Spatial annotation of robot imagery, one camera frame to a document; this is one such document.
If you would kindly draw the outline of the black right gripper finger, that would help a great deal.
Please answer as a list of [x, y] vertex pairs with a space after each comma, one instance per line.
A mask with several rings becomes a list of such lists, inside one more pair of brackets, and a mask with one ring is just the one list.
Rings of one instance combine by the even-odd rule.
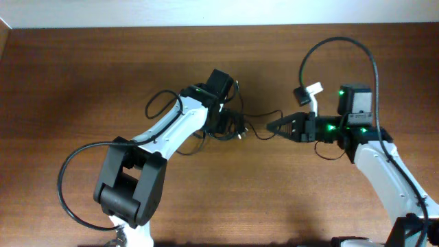
[[302, 135], [305, 133], [303, 127], [284, 125], [284, 126], [267, 126], [267, 129], [285, 139], [289, 139], [294, 142], [305, 142]]
[[303, 126], [306, 120], [307, 113], [297, 112], [288, 116], [281, 117], [280, 119], [273, 121], [270, 125], [276, 127], [284, 126], [287, 124], [292, 124], [293, 126]]

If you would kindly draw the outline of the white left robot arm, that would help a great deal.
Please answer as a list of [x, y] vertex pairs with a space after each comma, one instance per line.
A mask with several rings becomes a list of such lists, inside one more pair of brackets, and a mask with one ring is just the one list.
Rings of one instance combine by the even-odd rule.
[[174, 93], [172, 108], [142, 134], [108, 144], [93, 199], [114, 224], [108, 246], [153, 246], [150, 220], [161, 201], [168, 160], [194, 132], [215, 130], [224, 104], [238, 92], [229, 74], [213, 70], [207, 82]]

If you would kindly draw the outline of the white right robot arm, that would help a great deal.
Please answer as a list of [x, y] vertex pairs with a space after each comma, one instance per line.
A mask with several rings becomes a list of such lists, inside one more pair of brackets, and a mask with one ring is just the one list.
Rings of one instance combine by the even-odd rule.
[[438, 245], [438, 204], [419, 185], [385, 129], [373, 126], [372, 90], [343, 84], [336, 116], [317, 113], [320, 83], [306, 88], [309, 113], [297, 112], [273, 121], [267, 129], [297, 143], [337, 143], [369, 180], [393, 224], [385, 246]]

